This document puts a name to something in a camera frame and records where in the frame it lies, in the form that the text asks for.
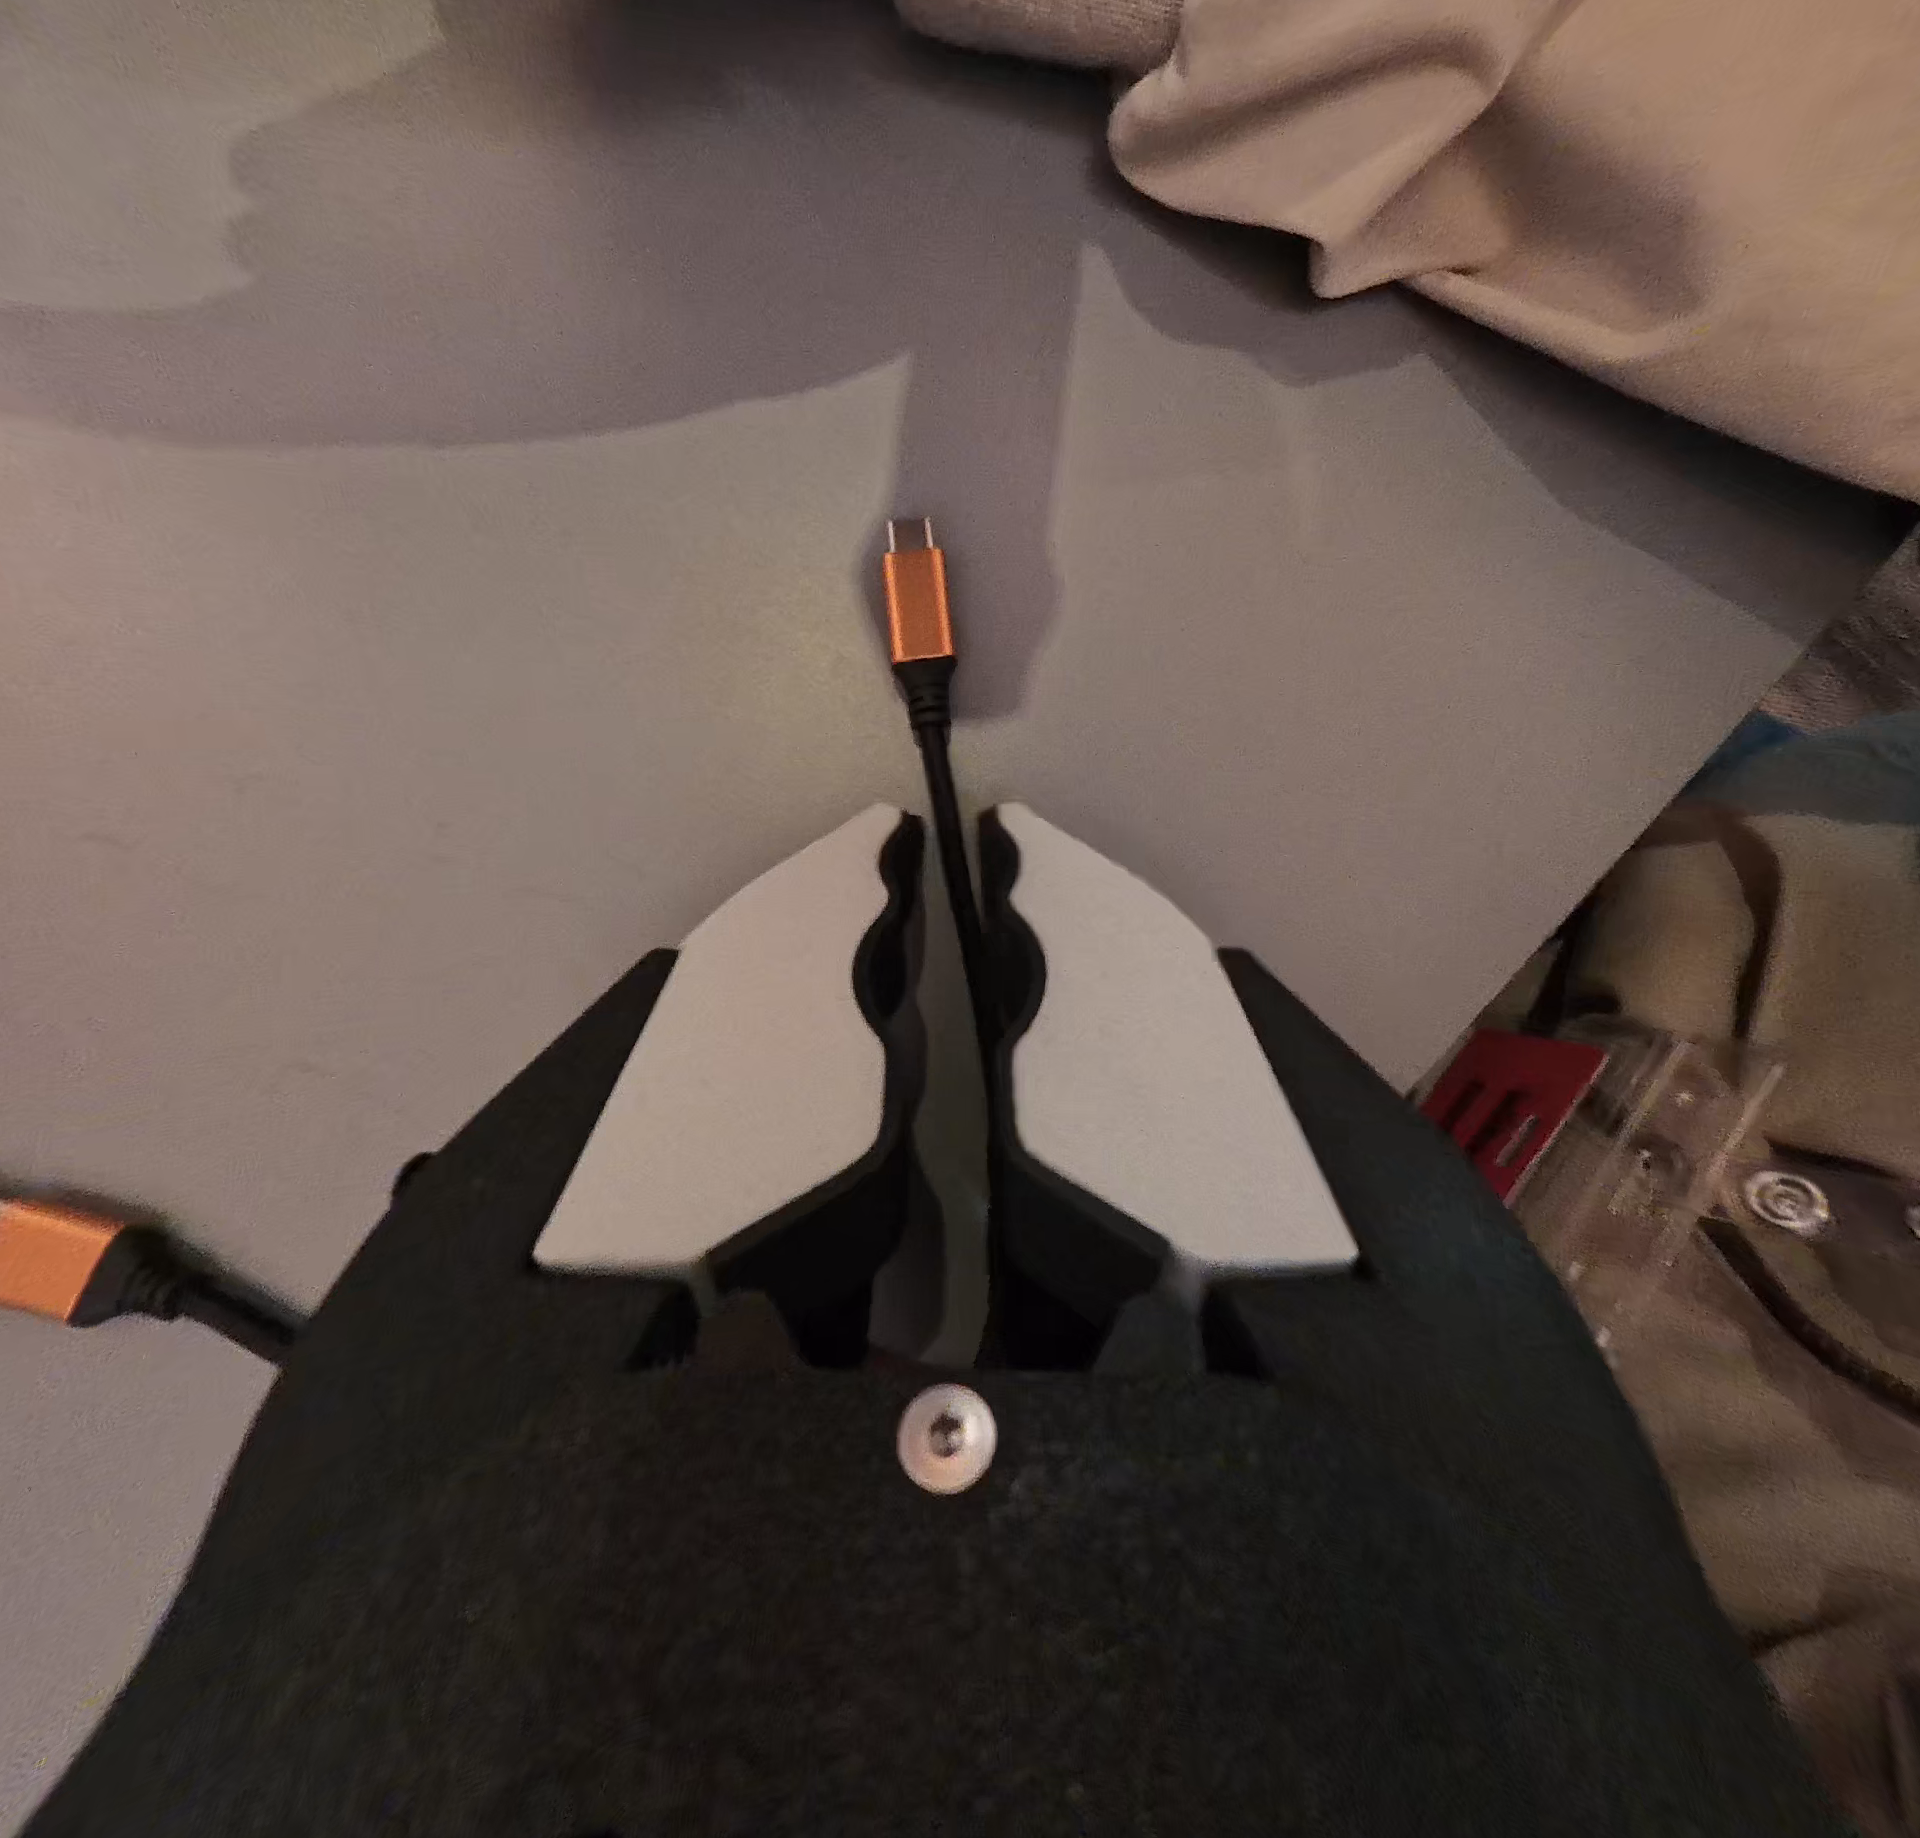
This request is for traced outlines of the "red and clear plastic device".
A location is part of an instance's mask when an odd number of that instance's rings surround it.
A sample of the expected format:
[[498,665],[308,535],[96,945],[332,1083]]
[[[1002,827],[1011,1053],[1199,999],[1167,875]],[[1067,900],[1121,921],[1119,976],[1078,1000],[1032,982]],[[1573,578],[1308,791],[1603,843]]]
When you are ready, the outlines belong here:
[[1597,1011],[1561,1037],[1601,1063],[1514,1209],[1613,1367],[1706,1252],[1809,1343],[1916,1332],[1916,1183],[1790,1143],[1775,1056]]

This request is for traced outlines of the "red flat object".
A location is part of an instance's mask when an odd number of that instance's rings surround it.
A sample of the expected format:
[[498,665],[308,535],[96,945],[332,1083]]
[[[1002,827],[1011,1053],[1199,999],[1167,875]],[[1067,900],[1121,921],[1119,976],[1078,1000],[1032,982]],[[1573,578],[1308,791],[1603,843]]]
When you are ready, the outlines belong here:
[[1500,1201],[1513,1205],[1605,1063],[1605,1048],[1587,1040],[1481,1027],[1416,1104]]

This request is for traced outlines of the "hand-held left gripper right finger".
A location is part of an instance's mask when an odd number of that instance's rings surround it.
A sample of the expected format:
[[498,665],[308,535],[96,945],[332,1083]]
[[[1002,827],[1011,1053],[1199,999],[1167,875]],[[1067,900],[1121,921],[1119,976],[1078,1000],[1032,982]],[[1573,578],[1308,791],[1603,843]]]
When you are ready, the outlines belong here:
[[1011,1254],[1037,1282],[1350,1274],[1357,1238],[1222,950],[1028,803],[981,819],[1009,938]]

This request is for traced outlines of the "person's right forearm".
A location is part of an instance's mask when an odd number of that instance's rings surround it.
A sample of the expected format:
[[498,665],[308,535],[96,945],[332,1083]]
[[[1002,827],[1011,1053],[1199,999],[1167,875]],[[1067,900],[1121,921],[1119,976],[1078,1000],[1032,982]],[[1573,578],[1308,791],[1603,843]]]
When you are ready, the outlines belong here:
[[1140,192],[1919,495],[1919,0],[892,0],[1111,74]]

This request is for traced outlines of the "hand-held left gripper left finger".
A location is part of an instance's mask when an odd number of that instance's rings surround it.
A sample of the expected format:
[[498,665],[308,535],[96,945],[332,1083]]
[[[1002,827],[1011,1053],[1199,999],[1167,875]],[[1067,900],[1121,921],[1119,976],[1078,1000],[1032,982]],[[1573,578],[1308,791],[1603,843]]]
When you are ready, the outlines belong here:
[[535,1243],[543,1272],[719,1276],[725,1248],[876,1146],[885,1048],[853,962],[901,833],[918,861],[918,821],[872,803],[683,938]]

